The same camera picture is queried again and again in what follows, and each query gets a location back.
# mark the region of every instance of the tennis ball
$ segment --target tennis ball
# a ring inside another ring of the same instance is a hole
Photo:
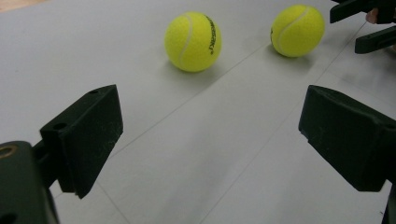
[[[314,7],[294,5],[281,11],[271,28],[271,42],[286,57],[300,57],[314,49],[324,34],[324,20]]]
[[[187,72],[200,72],[219,57],[221,32],[206,15],[186,12],[169,24],[164,45],[174,66]]]

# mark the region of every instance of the white table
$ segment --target white table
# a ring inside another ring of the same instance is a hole
[[[319,9],[326,34],[299,59],[269,38],[283,8]],[[390,183],[357,192],[298,131],[308,85],[396,119],[396,54],[357,55],[384,26],[329,24],[330,0],[50,0],[0,13],[0,142],[39,128],[87,91],[117,84],[124,133],[82,201],[51,190],[63,224],[379,224]],[[199,74],[167,60],[168,23],[188,11],[220,27],[222,53]]]

